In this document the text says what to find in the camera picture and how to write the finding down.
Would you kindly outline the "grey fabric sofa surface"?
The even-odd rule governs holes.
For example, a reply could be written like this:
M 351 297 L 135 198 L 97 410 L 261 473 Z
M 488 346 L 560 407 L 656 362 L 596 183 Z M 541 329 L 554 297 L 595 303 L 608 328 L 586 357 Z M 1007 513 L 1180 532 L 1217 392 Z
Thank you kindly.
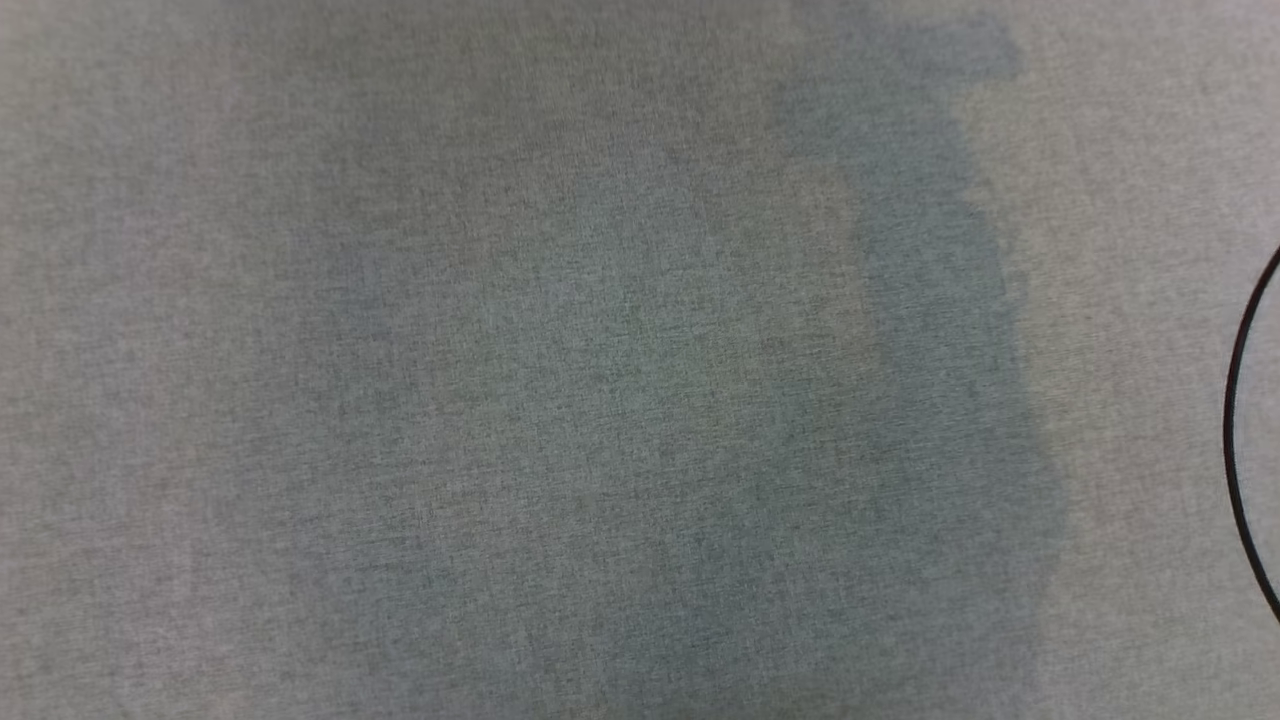
M 0 0 L 0 720 L 1280 720 L 1280 0 Z

